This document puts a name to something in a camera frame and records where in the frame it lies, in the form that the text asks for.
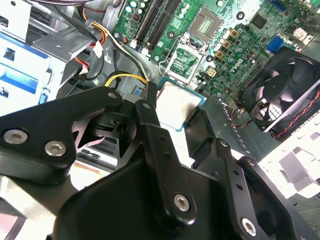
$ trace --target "orange wire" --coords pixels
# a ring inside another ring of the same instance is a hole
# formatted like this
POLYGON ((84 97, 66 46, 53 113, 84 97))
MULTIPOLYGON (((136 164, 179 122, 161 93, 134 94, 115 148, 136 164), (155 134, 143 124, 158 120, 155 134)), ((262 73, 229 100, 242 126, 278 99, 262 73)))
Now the orange wire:
POLYGON ((74 58, 78 63, 80 63, 81 65, 86 65, 89 68, 89 63, 87 63, 86 61, 82 61, 80 60, 80 58, 78 58, 77 56, 74 58))

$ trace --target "blue port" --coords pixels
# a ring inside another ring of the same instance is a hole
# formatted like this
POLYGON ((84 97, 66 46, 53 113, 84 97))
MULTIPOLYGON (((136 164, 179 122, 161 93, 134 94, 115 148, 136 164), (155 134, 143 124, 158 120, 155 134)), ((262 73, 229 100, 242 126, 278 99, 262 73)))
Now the blue port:
POLYGON ((9 91, 7 89, 5 89, 4 87, 0 87, 0 96, 8 98, 9 97, 9 91))
POLYGON ((286 8, 281 4, 279 3, 278 1, 276 0, 269 0, 270 3, 272 3, 278 10, 280 10, 281 12, 285 12, 286 11, 286 8))
POLYGON ((7 47, 3 57, 13 62, 15 60, 15 55, 16 51, 7 47))
POLYGON ((285 41, 281 37, 275 36, 271 40, 271 42, 266 46, 266 49, 271 53, 275 54, 280 50, 280 48, 282 48, 284 44, 285 44, 285 41))

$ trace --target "chip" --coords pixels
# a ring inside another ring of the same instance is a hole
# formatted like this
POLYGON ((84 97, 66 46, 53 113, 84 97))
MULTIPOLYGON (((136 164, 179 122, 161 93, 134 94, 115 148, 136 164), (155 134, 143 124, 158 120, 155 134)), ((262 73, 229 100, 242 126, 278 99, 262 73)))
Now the chip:
POLYGON ((267 20, 257 13, 255 17, 252 19, 251 23, 255 25, 258 29, 262 29, 266 25, 267 20))
POLYGON ((224 43, 222 44, 222 46, 224 46, 226 49, 229 48, 230 45, 231 45, 231 43, 228 41, 224 41, 224 43))
POLYGON ((221 59, 221 58, 224 56, 224 54, 223 54, 221 51, 217 51, 217 52, 215 53, 215 56, 216 56, 217 58, 221 59))
POLYGON ((255 61, 261 65, 264 66, 269 61, 269 58, 265 56, 264 54, 260 53, 260 55, 255 59, 255 61))
POLYGON ((190 26, 189 32, 203 42, 209 42, 223 21, 207 8, 201 8, 190 26))
POLYGON ((230 36, 232 36, 234 38, 238 37, 238 35, 239 35, 239 33, 234 29, 230 32, 230 36))

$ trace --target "mounting hole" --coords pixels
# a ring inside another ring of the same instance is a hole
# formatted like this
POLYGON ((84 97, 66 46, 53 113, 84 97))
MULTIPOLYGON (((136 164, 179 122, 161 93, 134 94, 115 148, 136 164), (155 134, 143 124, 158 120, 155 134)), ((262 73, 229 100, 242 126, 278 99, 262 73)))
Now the mounting hole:
POLYGON ((241 191, 243 190, 243 187, 241 185, 239 185, 239 184, 236 184, 236 187, 241 191))
POLYGON ((171 159, 171 155, 170 155, 168 152, 165 152, 165 153, 164 153, 164 156, 165 156, 167 159, 171 159))
POLYGON ((116 99, 116 98, 117 98, 117 95, 115 95, 115 94, 112 93, 112 92, 109 92, 109 93, 108 93, 108 96, 109 96, 110 98, 112 98, 112 99, 116 99))
POLYGON ((128 130, 128 126, 125 124, 120 124, 117 129, 116 129, 119 133, 124 133, 125 131, 128 130))
POLYGON ((165 142, 166 139, 163 137, 163 136, 159 136, 159 139, 162 141, 162 142, 165 142))
POLYGON ((144 103, 144 104, 142 104, 145 108, 147 108, 147 109, 150 109, 151 107, 148 105, 148 104, 146 104, 146 103, 144 103))

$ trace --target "yellow wire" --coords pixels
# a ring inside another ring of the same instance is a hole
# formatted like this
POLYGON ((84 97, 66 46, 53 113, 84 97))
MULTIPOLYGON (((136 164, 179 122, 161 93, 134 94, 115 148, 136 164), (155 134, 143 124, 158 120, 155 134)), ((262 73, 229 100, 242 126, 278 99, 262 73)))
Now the yellow wire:
POLYGON ((106 86, 106 87, 109 87, 109 85, 112 83, 112 81, 115 80, 115 79, 118 78, 118 77, 132 77, 132 78, 135 78, 135 79, 140 80, 140 81, 143 82, 144 84, 147 83, 147 80, 145 80, 145 79, 144 79, 143 77, 141 77, 141 76, 134 75, 134 74, 123 73, 123 74, 117 74, 117 75, 114 75, 114 76, 110 77, 109 80, 106 82, 105 86, 106 86))

